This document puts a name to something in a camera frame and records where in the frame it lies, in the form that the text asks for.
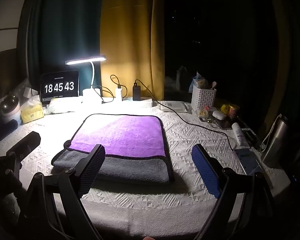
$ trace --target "plastic storage basket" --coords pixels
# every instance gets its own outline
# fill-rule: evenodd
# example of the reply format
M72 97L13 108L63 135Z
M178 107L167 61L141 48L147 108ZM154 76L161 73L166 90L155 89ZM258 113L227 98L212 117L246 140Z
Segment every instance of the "plastic storage basket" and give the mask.
M200 89L193 85L191 106L194 110L202 109L205 106L213 106L216 90Z

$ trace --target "digital clock display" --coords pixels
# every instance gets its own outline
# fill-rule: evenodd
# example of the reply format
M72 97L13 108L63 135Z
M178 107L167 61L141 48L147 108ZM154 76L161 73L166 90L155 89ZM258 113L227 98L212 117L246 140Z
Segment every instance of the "digital clock display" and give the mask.
M52 98L78 97L79 72L49 73L41 77L41 102L48 104Z

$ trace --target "table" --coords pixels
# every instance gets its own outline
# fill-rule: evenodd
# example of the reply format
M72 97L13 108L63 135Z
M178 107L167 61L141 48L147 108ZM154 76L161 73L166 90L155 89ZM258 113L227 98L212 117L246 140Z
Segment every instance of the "table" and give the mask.
M135 192L124 186L108 190L107 183L96 181L87 195L81 199L87 214L97 229L114 230L128 236L175 236L197 232L209 216L216 199L209 194L191 159L192 146L201 143L210 156L223 167L230 167L243 174L240 164L229 148L225 136L184 123L175 113L165 113L155 107L130 107L112 102L95 109L82 108L76 113L47 115L20 126L0 142L0 155L5 155L21 138L31 131L41 136L41 144L22 162L20 180L27 188L33 174L42 172L50 175L51 159L63 149L63 143L70 139L82 121L91 113L155 115L162 120L169 144L169 152L176 182L165 190ZM193 113L181 113L187 122L209 127ZM229 136L231 145L236 145L232 130L223 131ZM290 183L282 169L264 166L274 189L275 196ZM60 196L55 194L58 211L64 213ZM238 217L242 194L237 196L230 220Z

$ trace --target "yellow curtain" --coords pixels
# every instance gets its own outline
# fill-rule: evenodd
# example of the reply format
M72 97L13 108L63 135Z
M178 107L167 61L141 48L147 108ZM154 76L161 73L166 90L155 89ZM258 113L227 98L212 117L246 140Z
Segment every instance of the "yellow curtain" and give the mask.
M116 75L132 96L140 79L157 100L164 91L164 0L103 0L100 24L102 85L113 93ZM142 96L150 94L141 86Z

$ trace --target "desk lamp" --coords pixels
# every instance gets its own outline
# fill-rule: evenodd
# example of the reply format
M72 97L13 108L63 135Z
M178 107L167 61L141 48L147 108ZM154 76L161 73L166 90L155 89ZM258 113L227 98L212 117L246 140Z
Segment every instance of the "desk lamp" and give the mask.
M101 98L101 92L100 89L93 89L91 88L93 85L93 81L94 81L94 64L93 62L95 61L104 61L106 60L106 56L93 56L93 57L87 57L87 58L78 58L78 59L72 59L72 60L67 60L66 61L66 65L75 65L75 64L80 64L80 63L86 63L86 62L90 62L91 66L92 66L92 79L91 79L91 85L88 89L84 89L82 91L83 93L83 97L87 98L88 100L91 101L98 101L98 99L95 97L96 93L99 94L99 98Z

